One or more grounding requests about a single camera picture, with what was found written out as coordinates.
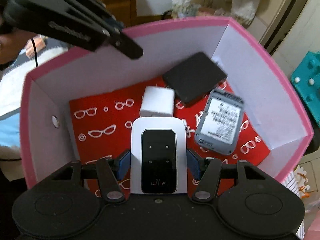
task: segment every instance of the black cable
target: black cable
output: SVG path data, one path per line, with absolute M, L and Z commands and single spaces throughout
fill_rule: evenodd
M 0 162 L 16 162 L 21 161 L 21 158 L 18 159 L 0 159 Z
M 35 60 L 36 60 L 36 67 L 38 67 L 38 56 L 37 56 L 37 48 L 34 39 L 31 39 L 33 50 L 35 51 Z

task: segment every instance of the white cube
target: white cube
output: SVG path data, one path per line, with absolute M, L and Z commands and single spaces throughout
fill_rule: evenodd
M 143 95 L 140 117 L 173 117 L 174 90 L 148 86 Z

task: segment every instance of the wooden cabinet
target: wooden cabinet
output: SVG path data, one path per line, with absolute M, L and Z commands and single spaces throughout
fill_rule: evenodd
M 137 24 L 137 0 L 101 0 L 107 10 L 125 27 Z

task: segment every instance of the teal object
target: teal object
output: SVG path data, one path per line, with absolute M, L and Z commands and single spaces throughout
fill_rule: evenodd
M 308 52 L 292 73 L 291 83 L 320 127 L 320 52 Z

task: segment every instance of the white label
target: white label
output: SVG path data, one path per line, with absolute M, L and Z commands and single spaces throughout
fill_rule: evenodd
M 236 134 L 240 108 L 212 98 L 201 133 L 232 144 Z

